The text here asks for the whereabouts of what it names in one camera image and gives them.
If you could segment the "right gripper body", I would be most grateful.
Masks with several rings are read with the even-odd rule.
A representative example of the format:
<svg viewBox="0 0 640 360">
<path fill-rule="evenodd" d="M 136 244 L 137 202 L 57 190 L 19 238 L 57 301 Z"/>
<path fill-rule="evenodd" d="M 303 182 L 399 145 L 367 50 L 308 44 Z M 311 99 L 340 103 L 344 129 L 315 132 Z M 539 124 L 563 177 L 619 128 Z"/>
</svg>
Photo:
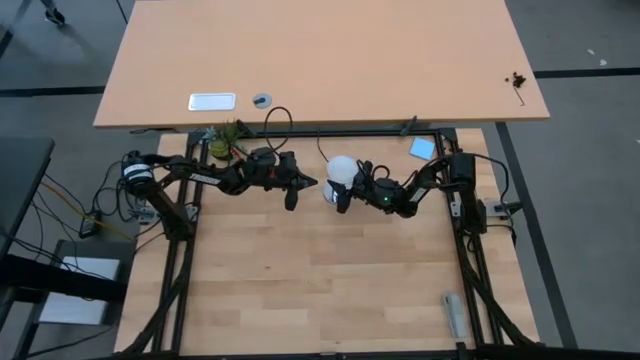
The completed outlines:
<svg viewBox="0 0 640 360">
<path fill-rule="evenodd" d="M 389 177 L 375 178 L 374 171 L 380 167 L 373 166 L 371 176 L 364 176 L 359 171 L 353 180 L 352 195 L 375 208 L 390 208 L 398 194 L 398 182 Z"/>
</svg>

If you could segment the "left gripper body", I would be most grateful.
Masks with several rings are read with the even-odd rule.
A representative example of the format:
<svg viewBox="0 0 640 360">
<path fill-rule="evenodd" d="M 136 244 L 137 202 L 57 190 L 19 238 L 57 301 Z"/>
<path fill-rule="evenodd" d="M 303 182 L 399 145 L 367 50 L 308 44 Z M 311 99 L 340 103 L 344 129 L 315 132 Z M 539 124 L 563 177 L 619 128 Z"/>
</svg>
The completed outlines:
<svg viewBox="0 0 640 360">
<path fill-rule="evenodd" d="M 296 189 L 298 186 L 298 167 L 293 152 L 281 152 L 275 167 L 275 184 L 281 189 Z"/>
</svg>

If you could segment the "white flood lightbulb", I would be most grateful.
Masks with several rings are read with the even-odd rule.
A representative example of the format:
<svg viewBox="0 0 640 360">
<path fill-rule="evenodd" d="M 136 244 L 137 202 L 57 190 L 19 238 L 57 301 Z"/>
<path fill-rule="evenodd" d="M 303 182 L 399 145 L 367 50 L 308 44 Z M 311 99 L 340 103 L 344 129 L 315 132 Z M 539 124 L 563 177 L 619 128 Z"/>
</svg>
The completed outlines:
<svg viewBox="0 0 640 360">
<path fill-rule="evenodd" d="M 344 185 L 350 189 L 353 185 L 354 177 L 358 174 L 359 167 L 355 159 L 338 155 L 332 157 L 327 163 L 328 179 Z"/>
</svg>

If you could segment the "light blue square pad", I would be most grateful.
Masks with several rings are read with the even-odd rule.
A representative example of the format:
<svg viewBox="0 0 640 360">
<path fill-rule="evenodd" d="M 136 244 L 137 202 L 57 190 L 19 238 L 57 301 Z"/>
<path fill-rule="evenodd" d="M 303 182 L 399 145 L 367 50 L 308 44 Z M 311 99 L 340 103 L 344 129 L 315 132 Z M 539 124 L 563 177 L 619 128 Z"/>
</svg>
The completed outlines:
<svg viewBox="0 0 640 360">
<path fill-rule="evenodd" d="M 435 144 L 427 139 L 416 137 L 409 149 L 409 154 L 416 158 L 428 161 L 432 159 L 435 151 Z"/>
</svg>

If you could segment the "small potted green plant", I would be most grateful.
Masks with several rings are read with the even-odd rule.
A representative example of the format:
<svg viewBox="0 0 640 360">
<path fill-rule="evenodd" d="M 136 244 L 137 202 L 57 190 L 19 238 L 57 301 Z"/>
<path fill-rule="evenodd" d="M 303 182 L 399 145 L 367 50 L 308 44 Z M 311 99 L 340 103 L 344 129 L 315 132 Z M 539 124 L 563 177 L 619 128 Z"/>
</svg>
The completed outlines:
<svg viewBox="0 0 640 360">
<path fill-rule="evenodd" d="M 232 162 L 240 159 L 244 154 L 244 149 L 239 145 L 239 140 L 244 134 L 244 124 L 236 119 L 209 127 L 205 131 L 204 139 L 208 143 L 211 156 L 217 160 Z"/>
</svg>

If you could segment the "white rectangular tray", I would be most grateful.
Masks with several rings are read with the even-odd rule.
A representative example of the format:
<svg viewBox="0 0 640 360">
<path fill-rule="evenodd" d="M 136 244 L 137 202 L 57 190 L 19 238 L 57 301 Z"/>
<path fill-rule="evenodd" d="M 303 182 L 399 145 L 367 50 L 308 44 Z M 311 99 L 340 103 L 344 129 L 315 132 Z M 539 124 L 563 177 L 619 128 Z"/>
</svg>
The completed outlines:
<svg viewBox="0 0 640 360">
<path fill-rule="evenodd" d="M 199 111 L 231 111 L 235 109 L 234 93 L 194 93 L 189 97 L 188 110 Z"/>
</svg>

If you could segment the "large beige desk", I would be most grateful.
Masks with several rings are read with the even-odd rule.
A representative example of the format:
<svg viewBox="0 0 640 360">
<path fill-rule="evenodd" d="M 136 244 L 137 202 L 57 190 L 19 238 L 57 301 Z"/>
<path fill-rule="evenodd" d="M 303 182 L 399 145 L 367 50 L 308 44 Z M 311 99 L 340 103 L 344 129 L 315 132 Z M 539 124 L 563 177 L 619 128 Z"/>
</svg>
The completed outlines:
<svg viewBox="0 0 640 360">
<path fill-rule="evenodd" d="M 235 109 L 189 111 L 194 93 Z M 139 0 L 94 123 L 259 123 L 261 93 L 297 123 L 549 118 L 504 0 Z"/>
</svg>

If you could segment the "grey oblong device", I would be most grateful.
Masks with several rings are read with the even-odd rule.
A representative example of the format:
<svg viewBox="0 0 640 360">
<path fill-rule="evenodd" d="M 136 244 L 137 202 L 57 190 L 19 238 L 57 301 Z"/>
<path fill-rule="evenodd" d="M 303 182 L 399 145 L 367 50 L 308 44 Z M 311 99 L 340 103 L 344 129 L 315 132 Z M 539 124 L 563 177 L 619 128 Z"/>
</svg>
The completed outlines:
<svg viewBox="0 0 640 360">
<path fill-rule="evenodd" d="M 452 336 L 457 339 L 466 338 L 468 336 L 467 320 L 459 295 L 448 292 L 442 296 L 442 300 Z"/>
</svg>

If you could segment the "dark dried plant debris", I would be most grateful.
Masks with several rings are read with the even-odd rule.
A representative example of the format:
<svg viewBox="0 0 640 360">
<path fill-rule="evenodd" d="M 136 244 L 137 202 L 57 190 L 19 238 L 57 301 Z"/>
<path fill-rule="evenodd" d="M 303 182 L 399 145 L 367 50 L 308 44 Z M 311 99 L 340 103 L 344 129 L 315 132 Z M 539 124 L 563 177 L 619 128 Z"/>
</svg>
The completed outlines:
<svg viewBox="0 0 640 360">
<path fill-rule="evenodd" d="M 521 106 L 525 106 L 525 101 L 522 98 L 519 89 L 526 82 L 526 77 L 524 75 L 519 74 L 518 72 L 513 72 L 510 77 L 506 78 L 505 81 L 509 83 L 515 92 L 516 96 L 520 101 Z"/>
</svg>

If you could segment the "black power brick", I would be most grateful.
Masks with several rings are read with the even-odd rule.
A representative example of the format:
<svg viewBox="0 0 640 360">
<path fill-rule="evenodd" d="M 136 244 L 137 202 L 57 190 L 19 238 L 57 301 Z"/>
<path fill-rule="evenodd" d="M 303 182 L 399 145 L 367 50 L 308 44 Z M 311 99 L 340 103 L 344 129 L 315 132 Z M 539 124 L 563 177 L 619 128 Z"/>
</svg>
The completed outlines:
<svg viewBox="0 0 640 360">
<path fill-rule="evenodd" d="M 102 219 L 102 212 L 99 210 L 92 210 L 85 214 L 81 219 L 80 228 L 78 230 L 78 236 L 81 239 L 86 239 L 96 235 L 100 230 L 100 225 L 96 221 Z"/>
</svg>

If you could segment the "grey white floor box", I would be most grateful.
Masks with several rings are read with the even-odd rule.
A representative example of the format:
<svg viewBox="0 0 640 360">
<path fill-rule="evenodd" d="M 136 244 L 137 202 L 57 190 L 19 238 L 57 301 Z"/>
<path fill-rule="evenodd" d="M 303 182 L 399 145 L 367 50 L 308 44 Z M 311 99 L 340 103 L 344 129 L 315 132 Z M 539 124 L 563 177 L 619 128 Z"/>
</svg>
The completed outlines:
<svg viewBox="0 0 640 360">
<path fill-rule="evenodd" d="M 74 243 L 60 240 L 54 254 L 63 261 L 60 268 L 82 275 L 112 280 L 121 284 L 113 292 L 99 286 L 101 293 L 113 300 L 81 298 L 61 293 L 50 293 L 41 307 L 40 323 L 71 325 L 113 324 L 124 303 L 127 283 L 133 262 L 134 245 L 128 242 L 83 241 Z"/>
</svg>

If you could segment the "black desk foot bar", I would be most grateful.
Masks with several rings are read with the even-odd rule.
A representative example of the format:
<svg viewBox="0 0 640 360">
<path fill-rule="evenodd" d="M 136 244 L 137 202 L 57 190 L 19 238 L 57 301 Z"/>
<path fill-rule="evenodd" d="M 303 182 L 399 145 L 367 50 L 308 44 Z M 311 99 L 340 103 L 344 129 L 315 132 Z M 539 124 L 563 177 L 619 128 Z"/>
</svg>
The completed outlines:
<svg viewBox="0 0 640 360">
<path fill-rule="evenodd" d="M 115 280 L 72 272 L 15 255 L 6 255 L 0 260 L 0 285 L 107 302 L 122 302 L 127 289 L 124 283 Z"/>
</svg>

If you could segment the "dark desk top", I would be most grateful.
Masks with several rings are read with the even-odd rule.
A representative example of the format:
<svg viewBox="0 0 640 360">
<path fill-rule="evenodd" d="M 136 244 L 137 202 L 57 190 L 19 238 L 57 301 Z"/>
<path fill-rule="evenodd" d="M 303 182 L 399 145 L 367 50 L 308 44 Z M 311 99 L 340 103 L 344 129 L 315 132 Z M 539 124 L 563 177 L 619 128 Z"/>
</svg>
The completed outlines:
<svg viewBox="0 0 640 360">
<path fill-rule="evenodd" d="M 20 228 L 54 146 L 51 138 L 0 136 L 0 260 Z"/>
</svg>

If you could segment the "black chair caster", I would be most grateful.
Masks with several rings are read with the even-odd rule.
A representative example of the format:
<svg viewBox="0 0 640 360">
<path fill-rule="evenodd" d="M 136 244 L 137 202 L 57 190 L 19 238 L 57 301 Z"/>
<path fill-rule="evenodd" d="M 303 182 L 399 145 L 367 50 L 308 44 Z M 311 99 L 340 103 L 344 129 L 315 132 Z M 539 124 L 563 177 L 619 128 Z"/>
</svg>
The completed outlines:
<svg viewBox="0 0 640 360">
<path fill-rule="evenodd" d="M 39 0 L 45 9 L 45 18 L 56 26 L 64 26 L 66 19 L 58 10 L 55 0 Z"/>
</svg>

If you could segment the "silver mounting bracket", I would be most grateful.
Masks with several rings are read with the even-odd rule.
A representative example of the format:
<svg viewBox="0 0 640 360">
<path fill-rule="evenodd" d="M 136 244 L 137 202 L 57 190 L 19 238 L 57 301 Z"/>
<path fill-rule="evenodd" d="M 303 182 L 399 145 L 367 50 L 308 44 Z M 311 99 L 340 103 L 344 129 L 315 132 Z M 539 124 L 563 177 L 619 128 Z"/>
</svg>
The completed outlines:
<svg viewBox="0 0 640 360">
<path fill-rule="evenodd" d="M 140 225 L 148 225 L 157 220 L 157 214 L 153 207 L 143 206 L 131 209 L 129 213 Z"/>
<path fill-rule="evenodd" d="M 497 199 L 483 200 L 487 217 L 505 220 L 522 209 L 520 202 L 500 202 Z"/>
</svg>

